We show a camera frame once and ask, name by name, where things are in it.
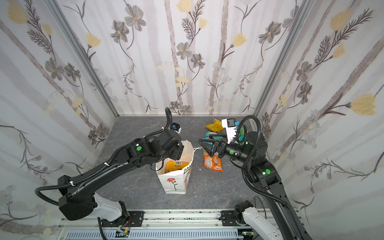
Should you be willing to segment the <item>teal snack packet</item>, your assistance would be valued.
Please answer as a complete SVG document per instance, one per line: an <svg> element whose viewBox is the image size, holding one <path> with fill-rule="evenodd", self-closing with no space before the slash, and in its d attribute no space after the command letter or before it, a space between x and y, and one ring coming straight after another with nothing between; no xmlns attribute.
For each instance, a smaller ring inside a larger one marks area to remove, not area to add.
<svg viewBox="0 0 384 240"><path fill-rule="evenodd" d="M215 135L216 133L214 132L206 132L203 139L209 139L210 138L210 135Z"/></svg>

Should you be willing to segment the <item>orange snack packet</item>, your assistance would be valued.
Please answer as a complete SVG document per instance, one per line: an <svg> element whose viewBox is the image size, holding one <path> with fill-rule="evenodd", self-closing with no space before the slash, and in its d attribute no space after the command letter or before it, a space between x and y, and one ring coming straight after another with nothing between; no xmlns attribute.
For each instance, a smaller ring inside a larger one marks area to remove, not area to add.
<svg viewBox="0 0 384 240"><path fill-rule="evenodd" d="M218 153L215 153L212 157L207 153L206 150L203 149L203 158L204 158L204 167L215 171L215 172L223 172L222 161L218 157Z"/></svg>

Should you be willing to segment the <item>white printed paper bag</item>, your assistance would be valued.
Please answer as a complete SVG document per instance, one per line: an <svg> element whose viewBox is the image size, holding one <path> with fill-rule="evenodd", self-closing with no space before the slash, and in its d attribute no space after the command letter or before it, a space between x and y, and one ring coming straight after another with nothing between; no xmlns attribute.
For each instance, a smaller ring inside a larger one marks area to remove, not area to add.
<svg viewBox="0 0 384 240"><path fill-rule="evenodd" d="M202 147L194 148L189 141L182 141L184 150L181 159L178 161L188 162L189 165L182 170L165 173L167 162L173 161L170 158L156 164L156 173L166 194L181 195L188 189L189 179L192 172L194 154Z"/></svg>

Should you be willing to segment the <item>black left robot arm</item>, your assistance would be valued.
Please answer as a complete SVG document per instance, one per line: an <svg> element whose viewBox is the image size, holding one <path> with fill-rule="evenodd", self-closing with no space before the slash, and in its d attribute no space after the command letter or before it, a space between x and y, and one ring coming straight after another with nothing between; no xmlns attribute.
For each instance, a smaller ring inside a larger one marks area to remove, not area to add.
<svg viewBox="0 0 384 240"><path fill-rule="evenodd" d="M116 178L145 165L167 158L179 160L184 146L174 130L164 130L157 137L135 139L119 148L116 154L93 169L75 177L62 176L59 209L64 216L75 221L87 216L100 218L108 227L118 227L130 220L122 201L114 202L96 194L96 191Z"/></svg>

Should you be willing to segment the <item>green snack packet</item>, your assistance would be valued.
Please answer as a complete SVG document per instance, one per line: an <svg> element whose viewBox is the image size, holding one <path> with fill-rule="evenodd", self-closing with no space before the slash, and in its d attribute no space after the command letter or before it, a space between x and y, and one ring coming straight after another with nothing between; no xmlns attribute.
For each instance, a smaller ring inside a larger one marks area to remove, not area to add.
<svg viewBox="0 0 384 240"><path fill-rule="evenodd" d="M239 140L242 141L247 134L247 126L245 124L240 126L241 122L235 122L236 131L239 132Z"/></svg>

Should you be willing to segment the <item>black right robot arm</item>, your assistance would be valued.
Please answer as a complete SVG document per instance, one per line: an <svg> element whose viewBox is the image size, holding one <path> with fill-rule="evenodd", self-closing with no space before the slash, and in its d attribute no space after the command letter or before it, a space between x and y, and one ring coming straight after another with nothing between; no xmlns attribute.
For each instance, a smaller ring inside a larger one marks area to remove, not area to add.
<svg viewBox="0 0 384 240"><path fill-rule="evenodd" d="M258 132L249 132L244 137L244 142L239 144L224 140L200 139L199 144L209 155L215 153L219 158L228 156L233 160L245 162L251 155L252 147L257 145L257 150L252 155L251 167L246 170L246 180L252 187L260 191L270 207L279 229L285 240L310 240L311 237L298 215L295 213L283 186L282 180L275 167L266 159L267 143L263 136L257 142Z"/></svg>

